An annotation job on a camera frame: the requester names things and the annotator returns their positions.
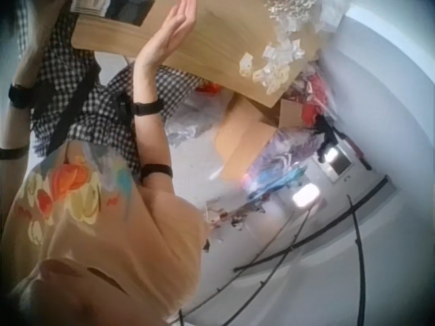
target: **red fabric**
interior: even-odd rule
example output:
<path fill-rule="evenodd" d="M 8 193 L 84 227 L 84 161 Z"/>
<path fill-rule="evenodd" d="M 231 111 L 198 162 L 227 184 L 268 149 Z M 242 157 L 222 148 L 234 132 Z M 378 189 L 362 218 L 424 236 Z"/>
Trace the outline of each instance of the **red fabric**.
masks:
<path fill-rule="evenodd" d="M 321 113 L 321 109 L 317 105 L 304 104 L 302 106 L 301 118 L 307 127 L 314 127 L 315 117 Z"/>
<path fill-rule="evenodd" d="M 202 93 L 217 94 L 220 93 L 220 91 L 222 90 L 222 86 L 217 85 L 215 83 L 208 83 L 205 84 L 204 86 L 198 87 L 196 90 Z"/>

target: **black wristband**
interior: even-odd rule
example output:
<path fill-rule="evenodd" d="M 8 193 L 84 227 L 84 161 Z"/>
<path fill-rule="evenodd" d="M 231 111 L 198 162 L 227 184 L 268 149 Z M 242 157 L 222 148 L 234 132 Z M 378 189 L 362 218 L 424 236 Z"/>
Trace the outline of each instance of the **black wristband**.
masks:
<path fill-rule="evenodd" d="M 141 183 L 143 180 L 152 173 L 164 173 L 170 178 L 173 177 L 172 168 L 165 164 L 146 164 L 141 168 Z"/>
<path fill-rule="evenodd" d="M 131 113 L 139 117 L 144 115 L 157 114 L 163 110 L 163 100 L 158 99 L 153 103 L 133 103 L 131 106 Z"/>
<path fill-rule="evenodd" d="M 17 160 L 29 153 L 30 145 L 21 148 L 3 149 L 0 148 L 0 160 Z"/>
<path fill-rule="evenodd" d="M 35 88 L 24 88 L 20 85 L 9 87 L 9 99 L 16 109 L 31 109 L 35 105 Z"/>

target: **wrist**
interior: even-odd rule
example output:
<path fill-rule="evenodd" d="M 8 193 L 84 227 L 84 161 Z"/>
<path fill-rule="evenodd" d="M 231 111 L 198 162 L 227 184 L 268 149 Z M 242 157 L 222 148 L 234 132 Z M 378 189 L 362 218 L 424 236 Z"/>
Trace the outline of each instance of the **wrist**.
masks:
<path fill-rule="evenodd" d="M 133 102 L 153 103 L 158 100 L 156 76 L 152 73 L 133 75 Z"/>

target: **ceiling light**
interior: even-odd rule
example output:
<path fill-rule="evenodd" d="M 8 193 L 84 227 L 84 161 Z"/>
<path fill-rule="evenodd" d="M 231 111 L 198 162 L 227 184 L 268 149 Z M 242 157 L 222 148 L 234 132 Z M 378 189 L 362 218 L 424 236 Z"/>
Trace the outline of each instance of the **ceiling light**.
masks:
<path fill-rule="evenodd" d="M 319 195 L 319 188 L 312 183 L 309 183 L 293 195 L 293 201 L 298 205 L 298 207 L 305 207 L 312 203 Z"/>
<path fill-rule="evenodd" d="M 338 156 L 337 148 L 331 148 L 325 155 L 325 161 L 328 163 L 332 163 Z"/>

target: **raised hand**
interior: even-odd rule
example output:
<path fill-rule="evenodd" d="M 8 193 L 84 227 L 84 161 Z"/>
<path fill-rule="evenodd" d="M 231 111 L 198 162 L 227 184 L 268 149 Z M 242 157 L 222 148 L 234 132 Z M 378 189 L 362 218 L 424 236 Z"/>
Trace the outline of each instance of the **raised hand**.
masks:
<path fill-rule="evenodd" d="M 136 58 L 135 73 L 155 74 L 159 66 L 183 43 L 196 22 L 196 0 L 178 0 L 162 27 Z"/>

